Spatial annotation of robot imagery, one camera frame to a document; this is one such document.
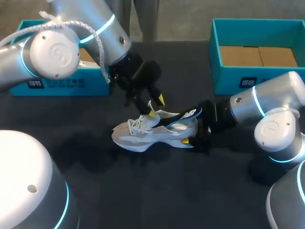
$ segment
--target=shoe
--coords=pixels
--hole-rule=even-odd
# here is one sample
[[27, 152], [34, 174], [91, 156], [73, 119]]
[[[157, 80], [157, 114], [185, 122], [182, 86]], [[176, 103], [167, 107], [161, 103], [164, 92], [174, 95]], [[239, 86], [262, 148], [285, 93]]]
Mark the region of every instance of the shoe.
[[149, 115], [139, 119], [129, 119], [113, 129], [112, 139], [118, 146], [133, 151], [144, 152], [156, 142], [164, 142], [173, 147], [193, 148], [188, 143], [190, 136], [196, 135], [197, 119], [201, 107], [194, 107], [182, 113], [154, 111], [151, 102]]

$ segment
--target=black table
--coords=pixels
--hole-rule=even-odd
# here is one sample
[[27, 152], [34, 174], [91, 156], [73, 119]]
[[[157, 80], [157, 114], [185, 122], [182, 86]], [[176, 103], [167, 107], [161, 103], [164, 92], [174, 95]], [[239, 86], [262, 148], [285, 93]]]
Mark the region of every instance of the black table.
[[[168, 111], [214, 98], [208, 42], [138, 43], [134, 49], [160, 64]], [[0, 99], [0, 128], [32, 135], [49, 150], [77, 199], [81, 229], [269, 228], [269, 187], [247, 174], [252, 130], [219, 135], [210, 156], [162, 144], [136, 154], [111, 140], [114, 126], [138, 117], [134, 107], [123, 106], [119, 88], [103, 98], [7, 93]]]

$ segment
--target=cable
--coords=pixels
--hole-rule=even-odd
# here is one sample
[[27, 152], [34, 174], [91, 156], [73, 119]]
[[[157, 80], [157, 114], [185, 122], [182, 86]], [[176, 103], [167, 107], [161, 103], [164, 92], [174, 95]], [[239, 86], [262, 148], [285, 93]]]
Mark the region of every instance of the cable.
[[110, 77], [105, 69], [105, 52], [104, 52], [104, 47], [102, 44], [102, 41], [100, 37], [96, 34], [95, 30], [88, 24], [81, 22], [81, 21], [61, 21], [57, 19], [56, 17], [48, 14], [47, 12], [40, 11], [39, 14], [46, 20], [51, 20], [54, 23], [46, 23], [42, 25], [34, 25], [31, 27], [27, 27], [23, 30], [16, 31], [12, 33], [11, 35], [7, 36], [4, 38], [2, 41], [0, 41], [0, 47], [4, 46], [8, 42], [12, 41], [13, 39], [20, 37], [24, 34], [32, 33], [32, 32], [38, 32], [38, 31], [43, 31], [43, 30], [54, 30], [54, 29], [66, 29], [67, 27], [71, 25], [76, 25], [79, 27], [82, 27], [86, 29], [87, 31], [90, 32], [90, 34], [93, 35], [94, 39], [96, 40], [98, 47], [99, 47], [99, 52], [100, 52], [100, 68], [102, 75], [104, 76], [105, 80], [107, 83], [110, 83]]

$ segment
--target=shoelace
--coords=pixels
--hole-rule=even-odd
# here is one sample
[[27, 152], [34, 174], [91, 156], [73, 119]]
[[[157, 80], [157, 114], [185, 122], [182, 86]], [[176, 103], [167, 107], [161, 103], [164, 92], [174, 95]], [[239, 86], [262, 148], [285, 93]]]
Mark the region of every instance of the shoelace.
[[80, 61], [80, 63], [79, 63], [79, 65], [78, 65], [80, 68], [84, 68], [84, 67], [86, 67], [86, 65], [84, 64], [84, 62], [83, 61]]
[[147, 133], [147, 134], [152, 133], [152, 131], [145, 130], [146, 126], [141, 127], [141, 123], [142, 123], [143, 119], [144, 119], [144, 115], [141, 115], [136, 120], [129, 119], [127, 121], [129, 132], [130, 132], [131, 135], [136, 135], [136, 134], [139, 134], [139, 133]]
[[81, 22], [81, 21], [61, 21], [60, 19], [57, 19], [53, 15], [48, 14], [47, 12], [40, 11], [39, 14], [46, 20], [50, 20], [50, 22], [53, 23], [45, 23], [42, 25], [34, 25], [27, 27], [25, 29], [16, 31], [12, 33], [11, 35], [7, 36], [3, 40], [0, 41], [0, 47], [4, 46], [5, 44], [9, 43], [10, 41], [14, 40], [15, 38], [18, 38], [22, 35], [29, 34], [32, 32], [38, 32], [38, 31], [43, 31], [43, 30], [54, 30], [54, 29], [64, 29], [68, 28], [69, 26], [78, 26], [86, 29], [93, 35], [94, 39], [96, 40], [98, 47], [99, 47], [99, 52], [100, 52], [100, 68], [101, 72], [106, 80], [107, 83], [110, 83], [110, 77], [105, 69], [105, 63], [104, 63], [104, 47], [103, 43], [100, 39], [100, 37], [96, 34], [95, 30], [89, 26], [88, 24]]

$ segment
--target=cardboard box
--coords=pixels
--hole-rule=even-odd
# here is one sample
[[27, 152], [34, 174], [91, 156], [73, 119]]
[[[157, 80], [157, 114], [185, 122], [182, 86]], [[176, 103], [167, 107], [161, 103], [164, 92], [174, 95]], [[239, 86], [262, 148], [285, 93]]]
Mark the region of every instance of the cardboard box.
[[[23, 20], [18, 30], [45, 23], [45, 20]], [[20, 36], [12, 41], [17, 42], [26, 36]], [[110, 88], [101, 73], [101, 69], [94, 63], [90, 55], [80, 50], [81, 60], [90, 63], [62, 80], [49, 80], [37, 78], [37, 80], [22, 83], [11, 89], [13, 96], [106, 96]]]
[[220, 52], [225, 66], [263, 66], [257, 47], [220, 46]]
[[213, 19], [210, 63], [215, 94], [233, 95], [289, 71], [304, 81], [304, 40], [303, 20]]
[[94, 62], [92, 57], [87, 53], [84, 48], [80, 49], [80, 59], [81, 61]]
[[264, 67], [298, 67], [290, 48], [259, 47]]

